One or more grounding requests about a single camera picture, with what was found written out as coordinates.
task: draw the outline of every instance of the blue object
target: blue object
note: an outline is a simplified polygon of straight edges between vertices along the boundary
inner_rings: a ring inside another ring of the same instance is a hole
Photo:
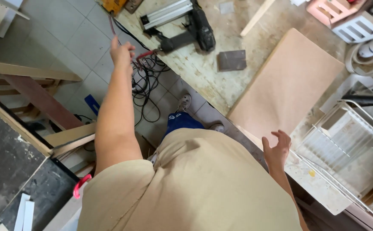
[[[168,116],[168,126],[162,140],[173,130],[179,128],[200,128],[205,129],[204,125],[192,118],[188,113],[179,111],[171,113]]]
[[[95,113],[96,116],[98,116],[98,111],[99,111],[99,104],[97,103],[97,101],[94,99],[94,97],[92,97],[91,94],[89,94],[87,97],[85,97],[85,102],[87,103],[87,105],[91,108],[91,110]]]

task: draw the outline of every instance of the yellow tool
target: yellow tool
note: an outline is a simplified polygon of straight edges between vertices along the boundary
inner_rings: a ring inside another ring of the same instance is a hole
[[[118,12],[125,5],[127,0],[97,0],[100,5],[105,8],[108,12],[113,11],[114,16],[117,16]]]

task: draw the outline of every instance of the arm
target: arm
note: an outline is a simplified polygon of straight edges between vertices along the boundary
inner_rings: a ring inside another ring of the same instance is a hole
[[[108,92],[98,113],[95,133],[97,169],[95,175],[109,166],[127,160],[142,159],[138,141],[135,138],[132,103],[131,50],[135,47],[127,42],[118,46],[118,38],[111,41],[111,57],[114,71]]]
[[[301,211],[295,202],[289,181],[286,177],[285,171],[283,170],[286,158],[289,154],[289,148],[291,147],[291,138],[281,130],[278,130],[278,132],[272,132],[272,134],[278,137],[278,144],[273,148],[269,146],[268,139],[266,139],[266,137],[262,137],[264,157],[268,166],[269,175],[289,194],[289,196],[291,196],[292,201],[294,202],[298,211],[299,223],[302,230],[309,231],[307,223],[305,223]]]

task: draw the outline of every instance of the beige t-shirt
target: beige t-shirt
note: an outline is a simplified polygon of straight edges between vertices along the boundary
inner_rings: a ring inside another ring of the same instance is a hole
[[[177,129],[157,152],[94,177],[78,231],[301,230],[291,197],[228,136]]]

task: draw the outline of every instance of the blue pants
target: blue pants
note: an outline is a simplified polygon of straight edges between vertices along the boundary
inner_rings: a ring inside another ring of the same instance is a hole
[[[192,118],[186,112],[179,111],[179,112],[176,112],[176,113],[171,113],[168,116],[168,126],[167,126],[167,129],[166,129],[165,135],[163,135],[162,140],[170,132],[172,132],[173,130],[179,129],[179,128],[201,128],[201,129],[205,129],[204,125],[202,125],[200,122],[196,121],[194,118]]]

